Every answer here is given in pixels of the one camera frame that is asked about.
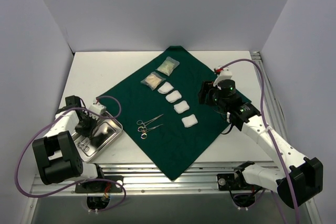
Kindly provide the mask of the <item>green-filled clear plastic bag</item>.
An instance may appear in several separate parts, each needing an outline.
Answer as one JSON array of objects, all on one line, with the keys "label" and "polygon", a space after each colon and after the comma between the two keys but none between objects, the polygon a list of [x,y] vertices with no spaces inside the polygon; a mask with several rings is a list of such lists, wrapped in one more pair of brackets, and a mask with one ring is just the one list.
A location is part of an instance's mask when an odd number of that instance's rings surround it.
[{"label": "green-filled clear plastic bag", "polygon": [[176,69],[180,65],[180,62],[171,58],[167,57],[162,64],[160,64],[157,68],[156,71],[163,73],[166,76],[170,76],[174,69]]}]

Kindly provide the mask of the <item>steel forceps long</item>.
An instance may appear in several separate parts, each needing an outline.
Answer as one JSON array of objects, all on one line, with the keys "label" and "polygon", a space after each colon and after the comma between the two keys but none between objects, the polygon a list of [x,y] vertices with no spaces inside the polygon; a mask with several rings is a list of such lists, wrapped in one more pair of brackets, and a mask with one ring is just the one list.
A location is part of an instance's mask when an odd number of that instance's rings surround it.
[{"label": "steel forceps long", "polygon": [[89,138],[80,141],[77,146],[84,152],[90,151],[90,146],[97,147],[103,142],[103,132],[100,130],[102,123],[99,124]]}]

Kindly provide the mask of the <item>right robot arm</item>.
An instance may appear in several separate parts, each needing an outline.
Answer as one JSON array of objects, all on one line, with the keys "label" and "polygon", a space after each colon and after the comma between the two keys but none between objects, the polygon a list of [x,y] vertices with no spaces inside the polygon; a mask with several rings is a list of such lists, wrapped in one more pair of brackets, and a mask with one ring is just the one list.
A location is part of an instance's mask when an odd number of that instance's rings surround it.
[{"label": "right robot arm", "polygon": [[198,101],[217,107],[231,126],[250,137],[279,168],[274,170],[255,162],[244,162],[234,170],[236,187],[256,185],[275,191],[290,208],[301,206],[322,191],[322,163],[316,157],[309,159],[298,152],[264,122],[262,113],[238,93],[235,81],[204,81]]}]

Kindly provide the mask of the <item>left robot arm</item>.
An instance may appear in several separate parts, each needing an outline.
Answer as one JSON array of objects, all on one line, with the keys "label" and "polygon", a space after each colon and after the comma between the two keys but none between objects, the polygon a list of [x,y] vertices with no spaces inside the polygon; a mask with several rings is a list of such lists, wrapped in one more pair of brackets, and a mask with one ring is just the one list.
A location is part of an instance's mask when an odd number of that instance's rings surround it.
[{"label": "left robot arm", "polygon": [[64,181],[87,180],[94,192],[105,188],[106,179],[97,164],[82,161],[73,136],[92,137],[97,120],[83,111],[81,98],[72,95],[65,98],[66,106],[56,112],[57,122],[50,130],[32,143],[41,181],[45,185]]}]

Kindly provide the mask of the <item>white gauze pad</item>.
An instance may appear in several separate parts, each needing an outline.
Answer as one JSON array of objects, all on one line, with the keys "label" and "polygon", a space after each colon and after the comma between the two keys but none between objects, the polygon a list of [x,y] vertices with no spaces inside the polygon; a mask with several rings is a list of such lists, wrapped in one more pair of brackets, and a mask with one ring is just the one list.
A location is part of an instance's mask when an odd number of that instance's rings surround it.
[{"label": "white gauze pad", "polygon": [[174,110],[178,114],[182,114],[189,109],[190,109],[190,106],[188,105],[188,103],[185,100],[174,105]]},{"label": "white gauze pad", "polygon": [[169,103],[174,103],[182,97],[178,90],[175,90],[168,94],[165,98]]},{"label": "white gauze pad", "polygon": [[182,118],[182,122],[184,124],[185,128],[191,127],[198,123],[198,120],[194,114],[191,114],[190,116]]},{"label": "white gauze pad", "polygon": [[165,82],[159,89],[158,89],[158,93],[160,94],[167,94],[169,92],[171,92],[174,89],[174,87],[169,83],[169,82]]}]

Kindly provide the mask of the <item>tan-filled clear plastic bag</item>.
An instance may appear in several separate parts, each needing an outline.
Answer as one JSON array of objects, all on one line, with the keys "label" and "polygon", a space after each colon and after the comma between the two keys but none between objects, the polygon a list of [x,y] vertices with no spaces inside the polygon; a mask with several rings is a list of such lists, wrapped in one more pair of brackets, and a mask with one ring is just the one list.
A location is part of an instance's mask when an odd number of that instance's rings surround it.
[{"label": "tan-filled clear plastic bag", "polygon": [[146,85],[151,90],[155,90],[163,81],[165,81],[164,77],[160,76],[156,72],[151,72],[141,81],[141,84]]}]

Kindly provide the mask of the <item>steel surgical scissors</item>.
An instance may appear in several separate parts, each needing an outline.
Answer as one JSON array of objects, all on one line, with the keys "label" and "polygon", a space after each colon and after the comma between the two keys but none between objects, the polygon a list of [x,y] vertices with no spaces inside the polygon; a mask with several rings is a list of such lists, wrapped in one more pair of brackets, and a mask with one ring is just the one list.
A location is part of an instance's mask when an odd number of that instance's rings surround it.
[{"label": "steel surgical scissors", "polygon": [[90,125],[79,129],[79,134],[84,137],[77,146],[86,154],[90,151],[90,144],[94,147],[98,147],[102,142],[102,135],[99,133],[99,127],[101,124],[97,122],[91,123]]}]

